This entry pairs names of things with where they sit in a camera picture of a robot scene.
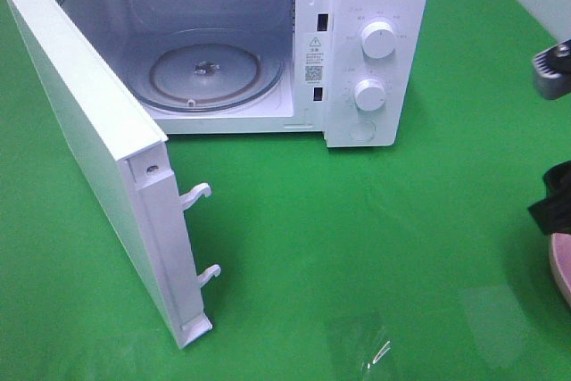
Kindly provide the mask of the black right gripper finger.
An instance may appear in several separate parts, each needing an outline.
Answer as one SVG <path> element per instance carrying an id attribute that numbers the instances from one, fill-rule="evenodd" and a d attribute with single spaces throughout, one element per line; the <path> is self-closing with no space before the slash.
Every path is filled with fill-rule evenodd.
<path id="1" fill-rule="evenodd" d="M 544 235 L 570 234 L 570 165 L 558 164 L 542 177 L 546 196 L 528 211 Z"/>

